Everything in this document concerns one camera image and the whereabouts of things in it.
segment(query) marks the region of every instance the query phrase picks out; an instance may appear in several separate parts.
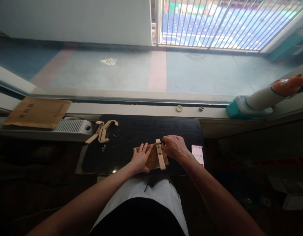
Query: white cable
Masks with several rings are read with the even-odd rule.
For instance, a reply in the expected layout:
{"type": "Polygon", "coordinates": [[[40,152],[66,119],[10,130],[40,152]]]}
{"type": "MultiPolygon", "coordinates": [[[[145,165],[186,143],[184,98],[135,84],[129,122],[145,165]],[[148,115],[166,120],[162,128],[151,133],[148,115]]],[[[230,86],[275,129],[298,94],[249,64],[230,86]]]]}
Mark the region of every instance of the white cable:
{"type": "Polygon", "coordinates": [[[36,214],[39,214],[39,213],[41,213],[41,212],[44,212],[44,211],[57,210],[57,209],[60,209],[60,208],[62,208],[62,207],[64,207],[64,206],[60,206],[60,207],[57,207],[57,208],[52,208],[52,209],[46,209],[46,210],[42,210],[42,211],[39,211],[39,212],[34,213],[34,214],[32,214],[32,215],[28,215],[28,216],[23,216],[23,217],[20,217],[20,218],[15,219],[15,220],[13,220],[13,221],[11,221],[11,222],[14,222],[14,221],[17,221],[17,220],[21,220],[21,219],[24,219],[24,218],[28,218],[28,217],[34,216],[34,215],[36,215],[36,214]]]}

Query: warning sign sticker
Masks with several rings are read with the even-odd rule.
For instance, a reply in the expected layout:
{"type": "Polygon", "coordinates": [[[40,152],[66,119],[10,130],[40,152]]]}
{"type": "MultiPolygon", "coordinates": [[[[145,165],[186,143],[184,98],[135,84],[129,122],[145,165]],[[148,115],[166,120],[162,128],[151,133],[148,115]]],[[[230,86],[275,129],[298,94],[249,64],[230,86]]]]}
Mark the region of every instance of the warning sign sticker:
{"type": "Polygon", "coordinates": [[[104,59],[101,60],[104,64],[107,64],[108,66],[114,66],[116,63],[116,58],[109,58],[109,59],[104,59]]]}

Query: white shorts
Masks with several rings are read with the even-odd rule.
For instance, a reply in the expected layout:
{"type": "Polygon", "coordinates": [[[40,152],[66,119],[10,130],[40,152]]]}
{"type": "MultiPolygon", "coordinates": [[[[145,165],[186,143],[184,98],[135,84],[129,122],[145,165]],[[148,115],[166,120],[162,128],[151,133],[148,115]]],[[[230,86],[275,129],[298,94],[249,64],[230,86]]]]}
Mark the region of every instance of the white shorts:
{"type": "Polygon", "coordinates": [[[168,178],[163,178],[153,187],[148,185],[149,176],[131,178],[122,185],[108,201],[95,222],[94,228],[106,215],[128,199],[143,197],[150,198],[168,208],[176,217],[185,235],[189,235],[185,221],[180,196],[168,178]]]}

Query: phone screen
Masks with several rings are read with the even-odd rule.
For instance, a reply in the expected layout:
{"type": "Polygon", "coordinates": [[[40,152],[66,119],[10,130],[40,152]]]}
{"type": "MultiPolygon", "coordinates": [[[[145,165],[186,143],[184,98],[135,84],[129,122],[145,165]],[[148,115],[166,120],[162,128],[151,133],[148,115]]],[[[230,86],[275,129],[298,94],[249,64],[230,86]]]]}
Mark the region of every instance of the phone screen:
{"type": "Polygon", "coordinates": [[[203,147],[192,145],[192,154],[195,159],[204,167],[203,147]]]}

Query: wooden clamp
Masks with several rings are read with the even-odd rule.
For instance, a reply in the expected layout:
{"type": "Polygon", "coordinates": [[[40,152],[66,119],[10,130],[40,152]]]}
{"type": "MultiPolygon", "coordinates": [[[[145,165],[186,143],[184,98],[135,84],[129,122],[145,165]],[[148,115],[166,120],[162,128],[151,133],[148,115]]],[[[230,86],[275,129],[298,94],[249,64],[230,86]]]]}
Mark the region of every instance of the wooden clamp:
{"type": "Polygon", "coordinates": [[[89,139],[87,139],[87,141],[85,142],[86,144],[90,144],[92,141],[94,141],[97,137],[101,136],[101,131],[102,128],[104,127],[105,123],[102,121],[96,121],[96,124],[99,124],[99,127],[97,129],[97,132],[91,136],[89,139]]]}
{"type": "Polygon", "coordinates": [[[110,127],[110,125],[112,125],[113,123],[114,123],[116,126],[119,125],[119,123],[118,123],[116,120],[110,120],[110,121],[108,121],[108,122],[104,125],[104,127],[102,128],[101,134],[99,134],[99,137],[98,137],[98,141],[99,141],[100,143],[105,143],[105,142],[109,141],[109,139],[106,138],[106,132],[107,132],[107,129],[110,127]]]}
{"type": "Polygon", "coordinates": [[[158,154],[158,160],[159,160],[159,165],[161,170],[166,169],[164,157],[162,156],[162,151],[161,151],[161,141],[160,139],[156,139],[156,147],[157,147],[157,154],[158,154]]]}

